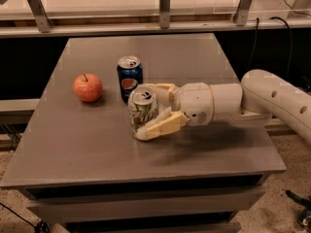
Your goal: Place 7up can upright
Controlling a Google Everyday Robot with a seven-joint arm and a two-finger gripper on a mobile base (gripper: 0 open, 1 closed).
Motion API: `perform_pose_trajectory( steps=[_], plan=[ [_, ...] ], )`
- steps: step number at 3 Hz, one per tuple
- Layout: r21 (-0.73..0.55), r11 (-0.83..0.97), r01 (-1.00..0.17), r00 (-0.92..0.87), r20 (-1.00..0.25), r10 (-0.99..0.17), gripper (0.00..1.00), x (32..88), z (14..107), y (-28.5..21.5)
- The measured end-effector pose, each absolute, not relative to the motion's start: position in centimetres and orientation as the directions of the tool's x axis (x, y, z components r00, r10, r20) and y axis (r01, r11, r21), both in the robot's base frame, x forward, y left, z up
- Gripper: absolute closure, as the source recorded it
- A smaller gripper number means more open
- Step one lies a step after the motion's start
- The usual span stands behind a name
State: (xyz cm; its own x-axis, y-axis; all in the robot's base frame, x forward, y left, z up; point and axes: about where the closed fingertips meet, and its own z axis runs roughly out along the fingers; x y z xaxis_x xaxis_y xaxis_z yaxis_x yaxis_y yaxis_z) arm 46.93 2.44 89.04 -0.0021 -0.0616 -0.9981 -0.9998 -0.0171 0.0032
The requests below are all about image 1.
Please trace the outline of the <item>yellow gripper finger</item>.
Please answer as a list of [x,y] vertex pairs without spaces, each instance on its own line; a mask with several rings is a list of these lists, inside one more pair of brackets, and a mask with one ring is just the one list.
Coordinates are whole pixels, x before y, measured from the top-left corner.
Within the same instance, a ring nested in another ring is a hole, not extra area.
[[182,111],[164,109],[156,118],[137,129],[134,137],[140,141],[149,141],[159,136],[175,133],[184,127],[190,119]]
[[179,87],[173,83],[143,83],[139,84],[140,88],[148,88],[154,94],[158,103],[166,107],[178,108],[179,100],[177,93],[179,91]]

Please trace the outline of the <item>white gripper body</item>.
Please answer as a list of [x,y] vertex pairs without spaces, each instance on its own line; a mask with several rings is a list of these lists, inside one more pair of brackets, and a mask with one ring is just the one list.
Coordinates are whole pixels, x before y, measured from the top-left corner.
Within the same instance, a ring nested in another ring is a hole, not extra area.
[[189,126],[207,125],[213,118],[213,98],[206,83],[187,83],[174,93],[173,108],[182,111]]

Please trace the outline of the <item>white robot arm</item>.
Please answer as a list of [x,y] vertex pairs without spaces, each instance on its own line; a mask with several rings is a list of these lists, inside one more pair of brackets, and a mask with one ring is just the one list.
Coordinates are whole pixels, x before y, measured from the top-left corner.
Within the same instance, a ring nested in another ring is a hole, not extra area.
[[149,141],[213,120],[233,127],[260,127],[278,117],[311,144],[311,96],[263,70],[247,72],[240,83],[143,83],[143,98],[152,94],[162,106],[157,117],[139,126],[134,136]]

